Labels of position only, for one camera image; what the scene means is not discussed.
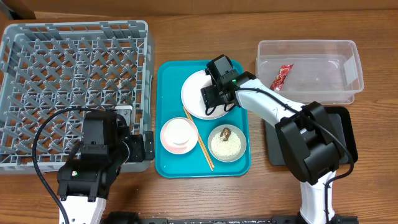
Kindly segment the red snack wrapper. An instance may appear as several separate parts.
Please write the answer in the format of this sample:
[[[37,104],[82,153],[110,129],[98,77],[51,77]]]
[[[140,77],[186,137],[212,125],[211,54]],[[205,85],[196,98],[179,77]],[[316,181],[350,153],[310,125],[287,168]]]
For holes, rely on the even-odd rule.
[[[274,90],[274,91],[281,91],[283,85],[284,85],[284,81],[287,77],[287,75],[290,73],[292,67],[294,65],[282,65],[279,68],[279,73],[276,76],[276,78],[274,79],[274,81],[272,82],[270,89]]]

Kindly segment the brown food piece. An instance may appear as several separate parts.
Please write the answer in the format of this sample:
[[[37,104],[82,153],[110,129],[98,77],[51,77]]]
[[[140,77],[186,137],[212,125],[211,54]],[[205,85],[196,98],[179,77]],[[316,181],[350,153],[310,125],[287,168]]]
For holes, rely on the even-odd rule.
[[[228,141],[230,135],[231,130],[229,128],[223,128],[223,130],[220,132],[220,138],[222,141]]]

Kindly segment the grey bowl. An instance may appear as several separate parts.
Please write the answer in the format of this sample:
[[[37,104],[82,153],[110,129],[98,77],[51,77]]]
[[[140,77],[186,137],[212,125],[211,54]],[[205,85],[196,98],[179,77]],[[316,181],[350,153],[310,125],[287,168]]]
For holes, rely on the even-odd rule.
[[[213,154],[213,151],[211,150],[210,142],[211,142],[212,138],[215,136],[216,133],[218,133],[219,131],[222,131],[223,128],[229,128],[231,130],[231,132],[236,133],[239,136],[240,140],[241,140],[241,147],[242,147],[241,152],[239,153],[239,155],[237,157],[235,157],[232,160],[221,160],[221,159],[215,157],[214,154]],[[246,137],[245,137],[244,133],[239,128],[237,128],[237,127],[235,127],[233,125],[230,125],[230,124],[223,124],[223,125],[217,126],[214,130],[212,130],[212,132],[210,133],[210,135],[208,137],[208,148],[209,148],[210,154],[215,159],[217,159],[217,160],[219,160],[221,162],[235,162],[235,161],[237,161],[245,153],[246,146],[247,146],[247,143],[246,143]]]

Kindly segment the white cup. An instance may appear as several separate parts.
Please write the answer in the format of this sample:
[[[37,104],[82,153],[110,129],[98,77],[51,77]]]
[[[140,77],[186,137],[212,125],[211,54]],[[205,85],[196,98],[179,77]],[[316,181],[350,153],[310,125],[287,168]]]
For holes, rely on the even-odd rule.
[[[182,118],[171,120],[165,127],[165,138],[168,143],[185,144],[192,135],[190,123]]]

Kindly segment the white rice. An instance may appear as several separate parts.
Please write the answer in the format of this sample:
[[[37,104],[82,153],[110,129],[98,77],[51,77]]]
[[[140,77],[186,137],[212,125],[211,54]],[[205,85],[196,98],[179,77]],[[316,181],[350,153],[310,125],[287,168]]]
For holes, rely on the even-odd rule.
[[[241,140],[236,133],[231,132],[228,141],[222,141],[220,132],[212,138],[210,142],[211,150],[214,156],[221,160],[232,160],[241,152]]]

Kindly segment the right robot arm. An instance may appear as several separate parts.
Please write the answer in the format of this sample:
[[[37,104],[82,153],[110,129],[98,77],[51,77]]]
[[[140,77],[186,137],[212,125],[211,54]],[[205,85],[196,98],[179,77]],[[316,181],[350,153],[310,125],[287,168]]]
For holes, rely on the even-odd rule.
[[[225,55],[208,62],[205,73],[211,77],[211,85],[201,89],[206,115],[220,105],[225,111],[237,106],[272,125],[284,162],[300,181],[300,216],[307,223],[331,223],[330,184],[338,179],[336,170],[347,149],[325,107],[284,98],[252,73],[238,73]]]

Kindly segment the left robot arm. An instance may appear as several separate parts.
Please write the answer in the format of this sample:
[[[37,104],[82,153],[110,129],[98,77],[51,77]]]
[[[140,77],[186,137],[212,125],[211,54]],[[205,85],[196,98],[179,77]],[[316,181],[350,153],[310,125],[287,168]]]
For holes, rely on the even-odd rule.
[[[60,223],[100,223],[111,185],[123,164],[155,158],[154,133],[132,134],[116,111],[88,112],[83,139],[58,170]]]

